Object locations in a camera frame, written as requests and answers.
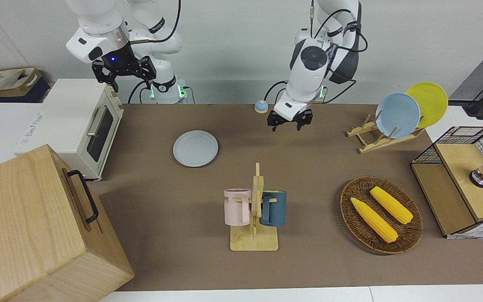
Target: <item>yellow corn cob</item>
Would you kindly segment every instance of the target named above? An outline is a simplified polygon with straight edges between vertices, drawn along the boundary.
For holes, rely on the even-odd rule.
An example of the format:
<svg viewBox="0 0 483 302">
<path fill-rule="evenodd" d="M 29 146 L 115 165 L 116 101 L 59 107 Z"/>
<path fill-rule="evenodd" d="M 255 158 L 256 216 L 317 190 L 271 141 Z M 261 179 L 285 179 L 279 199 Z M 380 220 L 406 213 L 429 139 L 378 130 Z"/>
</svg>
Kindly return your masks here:
<svg viewBox="0 0 483 302">
<path fill-rule="evenodd" d="M 413 214 L 384 189 L 376 186 L 370 190 L 370 195 L 401 224 L 408 224 L 413 219 Z"/>
<path fill-rule="evenodd" d="M 398 233 L 393 229 L 387 221 L 383 220 L 372 208 L 366 203 L 351 197 L 351 203 L 361 215 L 364 221 L 387 243 L 395 242 Z"/>
</svg>

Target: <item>brown table mat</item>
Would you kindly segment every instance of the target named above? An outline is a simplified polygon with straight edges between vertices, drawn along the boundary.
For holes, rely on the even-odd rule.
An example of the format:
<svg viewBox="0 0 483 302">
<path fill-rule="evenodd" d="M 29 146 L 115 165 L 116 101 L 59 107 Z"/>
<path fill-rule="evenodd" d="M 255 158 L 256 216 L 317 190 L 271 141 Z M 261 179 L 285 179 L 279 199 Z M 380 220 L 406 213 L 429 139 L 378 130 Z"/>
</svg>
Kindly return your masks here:
<svg viewBox="0 0 483 302">
<path fill-rule="evenodd" d="M 483 240 L 444 239 L 410 168 L 431 143 L 427 134 L 360 155 L 360 143 L 344 132 L 374 105 L 312 108 L 312 125 L 273 133 L 252 105 L 128 105 L 104 180 L 90 184 L 135 271 L 119 290 L 483 283 Z M 174 159 L 174 141 L 189 130 L 217 138 L 209 165 Z M 287 225 L 276 252 L 231 252 L 223 189 L 250 188 L 255 162 L 266 189 L 288 192 Z M 418 205 L 424 234 L 411 251 L 374 255 L 345 228 L 340 193 L 364 175 L 394 182 Z"/>
</svg>

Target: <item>black handle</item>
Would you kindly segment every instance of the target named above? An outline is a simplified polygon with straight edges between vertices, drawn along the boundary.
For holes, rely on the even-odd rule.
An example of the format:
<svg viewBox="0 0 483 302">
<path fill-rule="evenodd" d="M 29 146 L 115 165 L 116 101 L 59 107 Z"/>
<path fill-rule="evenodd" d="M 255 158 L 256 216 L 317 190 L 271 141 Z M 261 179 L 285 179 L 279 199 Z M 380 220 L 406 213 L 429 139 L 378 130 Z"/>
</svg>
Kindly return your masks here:
<svg viewBox="0 0 483 302">
<path fill-rule="evenodd" d="M 98 218 L 98 208 L 96 208 L 96 204 L 94 203 L 94 199 L 92 198 L 91 192 L 88 190 L 88 186 L 85 182 L 85 178 L 83 177 L 83 174 L 81 174 L 81 172 L 79 172 L 78 170 L 72 170 L 72 171 L 67 173 L 68 177 L 71 177 L 71 176 L 74 176 L 74 175 L 79 176 L 79 180 L 81 180 L 81 183 L 83 184 L 83 189 L 85 189 L 85 193 L 87 194 L 87 198 L 88 198 L 89 202 L 91 203 L 92 216 L 90 216 L 89 218 L 87 218 L 85 220 L 85 222 L 87 222 L 88 224 L 91 224 L 94 220 L 96 220 Z"/>
</svg>

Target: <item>blue plate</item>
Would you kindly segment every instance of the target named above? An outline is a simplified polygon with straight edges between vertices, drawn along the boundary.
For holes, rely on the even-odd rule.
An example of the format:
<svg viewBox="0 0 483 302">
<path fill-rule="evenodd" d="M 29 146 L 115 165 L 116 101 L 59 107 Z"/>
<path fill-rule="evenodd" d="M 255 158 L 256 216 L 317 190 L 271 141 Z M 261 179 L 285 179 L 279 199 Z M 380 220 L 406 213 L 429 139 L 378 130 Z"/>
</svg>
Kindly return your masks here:
<svg viewBox="0 0 483 302">
<path fill-rule="evenodd" d="M 387 96 L 376 109 L 376 116 L 383 110 L 376 120 L 378 129 L 393 139 L 403 138 L 413 132 L 420 120 L 420 109 L 414 98 L 408 94 L 391 94 Z"/>
</svg>

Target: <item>wooden crate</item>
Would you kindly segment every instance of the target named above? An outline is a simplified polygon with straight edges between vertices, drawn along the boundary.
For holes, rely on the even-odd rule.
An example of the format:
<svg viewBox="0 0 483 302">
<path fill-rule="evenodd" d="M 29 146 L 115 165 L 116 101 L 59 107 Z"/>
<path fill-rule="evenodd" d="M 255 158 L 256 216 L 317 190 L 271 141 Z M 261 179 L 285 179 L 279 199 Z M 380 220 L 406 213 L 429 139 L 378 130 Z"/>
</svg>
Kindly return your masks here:
<svg viewBox="0 0 483 302">
<path fill-rule="evenodd" d="M 483 222 L 483 188 L 469 180 L 469 173 L 483 165 L 474 144 L 436 143 L 442 163 L 412 163 L 411 167 L 428 199 L 443 235 L 459 233 Z"/>
<path fill-rule="evenodd" d="M 91 221 L 69 170 L 48 145 L 0 164 L 0 301 L 97 302 L 132 279 L 100 199 Z"/>
</svg>

